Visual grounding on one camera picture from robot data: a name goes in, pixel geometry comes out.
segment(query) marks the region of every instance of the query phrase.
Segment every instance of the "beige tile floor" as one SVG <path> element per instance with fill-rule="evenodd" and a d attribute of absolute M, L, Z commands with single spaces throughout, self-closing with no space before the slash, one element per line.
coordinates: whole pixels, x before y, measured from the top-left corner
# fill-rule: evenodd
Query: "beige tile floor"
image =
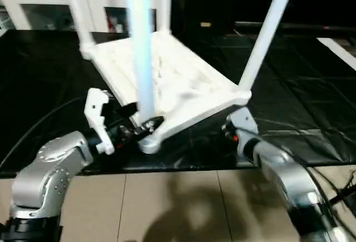
<path fill-rule="evenodd" d="M 356 166 L 319 169 L 343 186 Z M 0 180 L 1 222 L 11 183 Z M 345 207 L 338 210 L 356 231 Z M 62 224 L 62 242 L 298 241 L 279 196 L 257 170 L 78 176 Z"/>

